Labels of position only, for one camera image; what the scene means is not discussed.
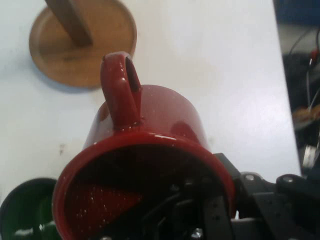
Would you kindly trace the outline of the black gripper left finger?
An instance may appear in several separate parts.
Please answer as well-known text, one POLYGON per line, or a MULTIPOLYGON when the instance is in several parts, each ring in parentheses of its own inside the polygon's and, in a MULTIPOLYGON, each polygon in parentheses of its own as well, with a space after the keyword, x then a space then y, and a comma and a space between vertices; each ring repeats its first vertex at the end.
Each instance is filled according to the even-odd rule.
POLYGON ((232 240, 228 205, 220 183, 186 179, 143 217, 145 240, 232 240))

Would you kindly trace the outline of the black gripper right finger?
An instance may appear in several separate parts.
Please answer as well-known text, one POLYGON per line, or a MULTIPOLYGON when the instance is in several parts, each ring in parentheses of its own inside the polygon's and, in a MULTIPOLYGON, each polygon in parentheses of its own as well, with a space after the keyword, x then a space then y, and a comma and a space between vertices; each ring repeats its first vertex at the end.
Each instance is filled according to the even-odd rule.
POLYGON ((239 219, 223 233, 231 240, 318 240, 320 175, 284 174, 275 183, 255 172, 239 172, 223 153, 216 153, 235 186, 239 219))

